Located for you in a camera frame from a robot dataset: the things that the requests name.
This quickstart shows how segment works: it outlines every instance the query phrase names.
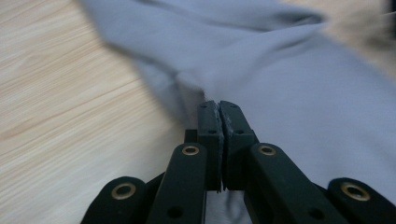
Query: wood grain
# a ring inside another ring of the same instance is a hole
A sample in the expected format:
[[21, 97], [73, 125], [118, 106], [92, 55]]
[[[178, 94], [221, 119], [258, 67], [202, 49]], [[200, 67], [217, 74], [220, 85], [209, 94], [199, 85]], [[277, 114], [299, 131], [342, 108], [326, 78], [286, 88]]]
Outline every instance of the wood grain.
[[[348, 30], [380, 17], [377, 1], [287, 2], [324, 10], [329, 35], [396, 77], [382, 28]], [[111, 179], [165, 169], [182, 127], [77, 1], [1, 1], [0, 32], [0, 223], [79, 223]]]

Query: brass ring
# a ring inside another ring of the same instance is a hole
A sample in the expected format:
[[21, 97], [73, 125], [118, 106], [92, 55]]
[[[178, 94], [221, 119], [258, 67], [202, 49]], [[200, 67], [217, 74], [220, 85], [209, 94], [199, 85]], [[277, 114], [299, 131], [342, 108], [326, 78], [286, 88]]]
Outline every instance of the brass ring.
[[261, 154], [264, 154], [265, 156], [274, 156], [276, 154], [276, 150], [268, 146], [260, 146], [259, 151]]
[[361, 202], [370, 200], [370, 194], [358, 185], [346, 182], [341, 185], [341, 190], [349, 197]]
[[186, 156], [193, 156], [199, 153], [199, 148], [198, 147], [192, 147], [192, 146], [187, 146], [183, 147], [181, 150], [184, 155]]
[[[121, 188], [129, 188], [128, 191], [124, 192], [124, 193], [118, 193], [119, 189]], [[136, 186], [132, 183], [123, 183], [123, 184], [119, 184], [117, 185], [112, 191], [111, 191], [111, 197], [113, 197], [116, 200], [124, 200], [127, 199], [129, 197], [131, 197], [132, 195], [134, 195], [134, 193], [136, 192]]]

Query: blue-gray fabric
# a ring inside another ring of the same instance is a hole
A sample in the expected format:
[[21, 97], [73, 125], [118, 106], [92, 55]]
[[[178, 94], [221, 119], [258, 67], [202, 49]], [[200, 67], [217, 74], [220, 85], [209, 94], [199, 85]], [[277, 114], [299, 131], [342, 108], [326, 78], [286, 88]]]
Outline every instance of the blue-gray fabric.
[[[313, 182], [367, 183], [396, 203], [396, 87], [322, 35], [315, 11], [273, 0], [81, 0], [186, 124], [196, 106], [241, 106], [262, 142]], [[206, 223], [249, 223], [240, 192], [208, 194]]]

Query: tabletop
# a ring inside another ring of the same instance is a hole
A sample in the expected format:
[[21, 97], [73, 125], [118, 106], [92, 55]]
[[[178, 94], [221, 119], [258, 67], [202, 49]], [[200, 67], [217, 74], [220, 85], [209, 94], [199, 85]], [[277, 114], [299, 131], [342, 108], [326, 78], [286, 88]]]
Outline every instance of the tabletop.
[[[381, 1], [285, 2], [396, 80]], [[0, 223], [79, 223], [110, 180], [163, 172], [183, 134], [78, 1], [1, 1]]]

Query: black metal arm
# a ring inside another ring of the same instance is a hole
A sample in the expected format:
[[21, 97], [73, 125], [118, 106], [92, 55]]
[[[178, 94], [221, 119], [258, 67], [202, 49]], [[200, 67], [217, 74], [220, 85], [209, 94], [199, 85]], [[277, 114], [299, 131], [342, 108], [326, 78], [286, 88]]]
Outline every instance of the black metal arm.
[[277, 146], [260, 143], [239, 106], [198, 107], [166, 172], [109, 182], [81, 223], [204, 223], [207, 190], [244, 190], [253, 223], [396, 223], [396, 207], [360, 181], [313, 184]]

